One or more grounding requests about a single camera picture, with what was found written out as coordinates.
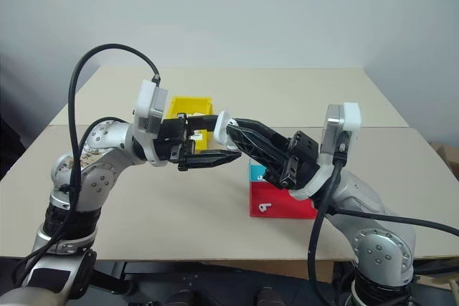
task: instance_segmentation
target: yellow container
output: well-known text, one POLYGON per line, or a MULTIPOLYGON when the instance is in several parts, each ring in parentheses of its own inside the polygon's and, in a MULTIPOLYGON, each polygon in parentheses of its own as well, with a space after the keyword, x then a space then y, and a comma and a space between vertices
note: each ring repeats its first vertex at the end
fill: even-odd
MULTIPOLYGON (((172 98, 169 104, 166 118, 176 118, 179 113, 193 116, 212 115, 213 112, 212 98, 210 97, 176 96, 172 98)), ((212 133, 208 133, 207 130, 195 130, 191 138, 196 142, 195 150, 201 151, 207 149, 207 141, 212 138, 212 133)))

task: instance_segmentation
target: beige table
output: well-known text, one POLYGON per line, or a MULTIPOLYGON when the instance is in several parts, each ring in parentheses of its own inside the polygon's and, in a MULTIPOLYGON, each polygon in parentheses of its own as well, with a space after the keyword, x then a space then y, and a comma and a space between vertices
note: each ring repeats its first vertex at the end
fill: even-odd
MULTIPOLYGON (((361 70, 164 69, 162 75, 161 86, 171 94, 213 95, 216 111, 228 109, 235 116, 279 125, 283 128, 276 129, 285 135, 305 125, 315 127, 302 130, 316 140, 327 104, 359 102, 365 128, 349 169, 399 214, 459 227, 459 183, 361 70), (192 76, 193 82, 180 76, 192 76), (212 84, 215 76, 219 82, 212 84), (246 85, 236 96, 232 91, 236 87, 225 88, 231 76, 234 83, 246 85), (262 106, 254 102, 253 90, 258 99, 266 100, 262 106)), ((148 70, 142 68, 100 69, 78 93, 79 132, 84 124, 104 115, 129 120, 144 77, 148 78, 148 70), (126 78, 132 80, 127 86, 126 78), (107 89, 112 97, 102 103, 107 89), (98 90, 105 90, 103 97, 98 90)), ((60 113, 0 183, 0 256, 24 256, 31 249, 52 186, 49 170, 57 157, 70 150, 65 123, 60 113)), ((250 218, 248 214, 246 157, 186 173, 172 164, 165 168, 145 164, 129 168, 119 178, 103 208, 95 249, 99 259, 305 259, 311 220, 250 218)), ((457 238, 431 229, 415 230, 416 257, 459 255, 457 238)), ((327 221, 317 258, 353 258, 345 238, 327 221)))

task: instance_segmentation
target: dark floor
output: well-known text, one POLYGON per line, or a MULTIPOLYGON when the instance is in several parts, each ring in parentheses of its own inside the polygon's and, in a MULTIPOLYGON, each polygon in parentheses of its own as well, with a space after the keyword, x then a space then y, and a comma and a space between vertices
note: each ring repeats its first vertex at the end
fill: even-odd
MULTIPOLYGON (((102 272, 117 275, 120 264, 98 262, 96 268, 102 272)), ((0 294, 7 291, 11 282, 9 271, 12 262, 0 259, 0 294)), ((166 298, 182 289, 195 290, 201 306, 253 306, 254 296, 264 286, 274 287, 288 306, 319 306, 320 302, 311 290, 308 281, 259 272, 245 272, 233 268, 185 264, 130 263, 125 267, 126 278, 136 281, 137 292, 130 297, 112 295, 109 292, 90 287, 81 299, 71 300, 68 305, 77 306, 126 306, 129 302, 164 303, 166 298)), ((321 283, 321 290, 333 300, 331 285, 321 283)), ((422 306, 454 306, 449 291, 413 285, 413 296, 422 306)))

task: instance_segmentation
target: red box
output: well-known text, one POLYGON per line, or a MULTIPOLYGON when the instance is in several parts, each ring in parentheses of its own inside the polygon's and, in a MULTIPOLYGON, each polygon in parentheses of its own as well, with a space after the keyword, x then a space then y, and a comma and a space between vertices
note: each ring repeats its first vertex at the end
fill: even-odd
POLYGON ((316 215, 317 210, 312 207, 310 199, 295 200, 288 190, 279 190, 266 181, 250 182, 250 216, 315 219, 316 215))

